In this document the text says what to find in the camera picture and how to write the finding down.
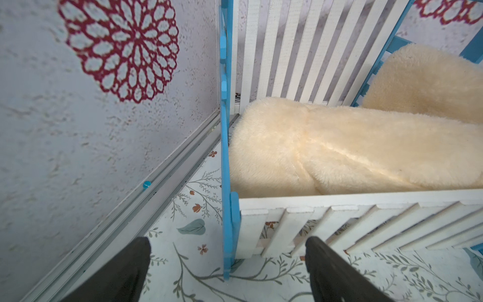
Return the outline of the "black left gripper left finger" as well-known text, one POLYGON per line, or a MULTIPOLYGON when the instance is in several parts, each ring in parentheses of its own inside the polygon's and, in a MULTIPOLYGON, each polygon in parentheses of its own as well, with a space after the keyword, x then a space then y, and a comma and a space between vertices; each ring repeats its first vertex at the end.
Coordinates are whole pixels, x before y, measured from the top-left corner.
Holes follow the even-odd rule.
POLYGON ((150 253, 149 239, 135 238, 62 302, 137 302, 147 277, 150 253))

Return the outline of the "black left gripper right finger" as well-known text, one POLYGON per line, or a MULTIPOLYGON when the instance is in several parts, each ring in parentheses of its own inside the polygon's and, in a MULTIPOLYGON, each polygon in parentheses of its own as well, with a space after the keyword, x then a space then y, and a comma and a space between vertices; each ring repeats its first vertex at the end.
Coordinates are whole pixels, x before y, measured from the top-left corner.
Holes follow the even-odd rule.
POLYGON ((309 237, 305 246, 305 262, 314 301, 392 302, 320 238, 309 237))

